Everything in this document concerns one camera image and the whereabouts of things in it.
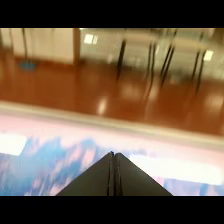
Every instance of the reddish-brown wooden floor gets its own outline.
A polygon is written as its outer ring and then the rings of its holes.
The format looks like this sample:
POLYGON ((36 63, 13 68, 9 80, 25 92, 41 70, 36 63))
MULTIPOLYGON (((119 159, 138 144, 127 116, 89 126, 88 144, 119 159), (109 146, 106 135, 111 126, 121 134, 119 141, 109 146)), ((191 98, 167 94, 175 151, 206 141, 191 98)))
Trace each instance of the reddish-brown wooden floor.
POLYGON ((23 71, 11 56, 0 60, 0 100, 75 111, 193 132, 224 134, 224 83, 202 82, 198 94, 190 83, 150 88, 142 75, 107 65, 39 64, 23 71))

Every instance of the chair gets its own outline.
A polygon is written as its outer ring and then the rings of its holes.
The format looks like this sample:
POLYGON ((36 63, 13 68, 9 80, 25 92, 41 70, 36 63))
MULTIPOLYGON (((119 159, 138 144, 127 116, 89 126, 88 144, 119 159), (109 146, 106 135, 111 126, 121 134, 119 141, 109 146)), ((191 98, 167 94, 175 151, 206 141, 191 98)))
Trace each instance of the chair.
POLYGON ((120 78, 121 69, 123 64, 124 52, 127 44, 136 44, 149 47, 148 64, 146 70, 146 78, 148 78, 149 70, 151 70, 151 80, 154 78, 154 64, 156 47, 159 41, 159 36, 151 32, 131 31, 125 29, 122 35, 122 44, 120 49, 120 55, 117 63, 117 80, 120 78))
POLYGON ((206 43, 205 41, 203 41, 203 38, 207 37, 207 40, 210 38, 211 36, 211 32, 210 30, 206 29, 206 28, 184 28, 184 29, 176 29, 174 32, 173 37, 171 37, 170 40, 170 46, 164 61, 164 64, 162 66, 162 70, 161 70, 161 77, 162 77, 162 82, 161 82, 161 86, 163 86, 165 79, 167 77, 167 73, 169 70, 169 66, 174 54, 174 51, 176 48, 180 48, 183 50, 196 50, 197 54, 196 54, 196 58, 195 58, 195 64, 194 64, 194 68, 192 71, 192 77, 191 77, 191 81, 194 80, 195 77, 195 73, 196 73, 196 69, 197 69, 197 65, 198 65, 198 59, 201 55, 201 64, 200 64, 200 68, 199 68, 199 74, 198 74, 198 80, 197 80, 197 88, 196 90, 198 91, 199 86, 200 86, 200 82, 201 82, 201 75, 202 75, 202 70, 203 70, 203 65, 204 65, 204 56, 205 53, 208 49, 208 43, 206 43), (184 31, 185 34, 183 35, 177 35, 177 33, 179 32, 179 30, 181 30, 182 32, 184 31), (190 32, 194 33, 195 31, 199 32, 199 38, 198 39, 193 39, 192 37, 190 37, 190 35, 186 35, 186 33, 188 32, 188 34, 190 34, 190 32))

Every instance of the blue object on floor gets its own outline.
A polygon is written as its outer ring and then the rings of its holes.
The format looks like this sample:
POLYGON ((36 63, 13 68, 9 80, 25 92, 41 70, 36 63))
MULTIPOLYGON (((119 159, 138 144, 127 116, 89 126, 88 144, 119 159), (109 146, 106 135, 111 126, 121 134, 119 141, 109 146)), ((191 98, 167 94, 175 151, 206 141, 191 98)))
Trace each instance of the blue object on floor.
POLYGON ((36 68, 36 64, 31 61, 24 61, 20 64, 20 67, 25 70, 34 70, 36 68))

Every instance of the chair leg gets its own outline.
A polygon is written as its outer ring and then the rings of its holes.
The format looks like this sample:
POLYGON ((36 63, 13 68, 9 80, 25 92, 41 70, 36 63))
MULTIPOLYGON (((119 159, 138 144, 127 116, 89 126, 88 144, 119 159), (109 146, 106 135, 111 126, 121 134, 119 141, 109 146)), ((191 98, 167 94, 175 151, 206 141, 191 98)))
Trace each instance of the chair leg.
POLYGON ((192 76, 191 76, 191 82, 194 80, 194 77, 195 77, 195 72, 196 72, 197 65, 198 65, 199 54, 200 54, 200 51, 198 51, 197 55, 196 55, 196 59, 195 59, 195 63, 194 63, 194 69, 193 69, 192 76))
POLYGON ((170 55, 171 49, 172 49, 172 46, 170 45, 170 46, 169 46, 169 49, 168 49, 168 52, 167 52, 167 54, 166 54, 165 61, 164 61, 164 63, 163 63, 163 67, 162 67, 161 72, 160 72, 160 76, 162 76, 162 75, 163 75, 163 71, 164 71, 164 69, 165 69, 166 62, 167 62, 167 60, 168 60, 168 58, 169 58, 169 55, 170 55))
POLYGON ((201 75, 202 75, 202 71, 203 71, 203 67, 204 67, 205 53, 206 53, 206 51, 203 52, 202 58, 201 58, 201 66, 200 66, 200 70, 199 70, 199 74, 198 74, 198 82, 197 82, 196 92, 198 92, 199 86, 200 86, 200 83, 201 83, 201 75))
POLYGON ((151 67, 151 81, 152 82, 154 80, 155 57, 156 57, 156 44, 153 45, 153 51, 152 51, 152 67, 151 67))
POLYGON ((126 41, 123 40, 121 44, 121 50, 120 50, 118 63, 117 63, 117 80, 120 78, 120 75, 121 75, 121 68, 122 68, 122 63, 124 58, 125 47, 126 47, 126 41))
POLYGON ((163 86, 163 84, 165 82, 165 79, 166 79, 166 76, 167 76, 167 73, 168 73, 168 70, 169 70, 169 67, 170 67, 170 63, 171 63, 171 60, 173 58, 174 49, 175 48, 173 47, 172 50, 171 50, 171 53, 170 53, 170 57, 169 57, 167 66, 166 66, 166 69, 165 69, 164 74, 163 74, 163 77, 162 77, 161 87, 163 86))
POLYGON ((152 52, 152 45, 149 45, 149 53, 148 53, 148 64, 147 64, 147 70, 146 70, 146 78, 149 76, 149 68, 151 64, 151 52, 152 52))

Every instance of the blue and pink patterned surface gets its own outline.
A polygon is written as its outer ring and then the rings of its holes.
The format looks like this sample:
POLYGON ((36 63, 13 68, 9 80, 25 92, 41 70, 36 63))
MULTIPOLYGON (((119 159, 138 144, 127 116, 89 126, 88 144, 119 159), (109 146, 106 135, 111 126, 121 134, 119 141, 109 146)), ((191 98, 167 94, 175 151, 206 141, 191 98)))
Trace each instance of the blue and pink patterned surface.
MULTIPOLYGON (((122 152, 128 158, 141 155, 194 160, 224 170, 223 153, 129 132, 5 114, 0 114, 0 124, 0 133, 13 132, 27 137, 19 156, 0 153, 1 196, 56 195, 110 151, 122 152)), ((154 179, 173 195, 224 195, 223 184, 213 186, 159 176, 154 179)))

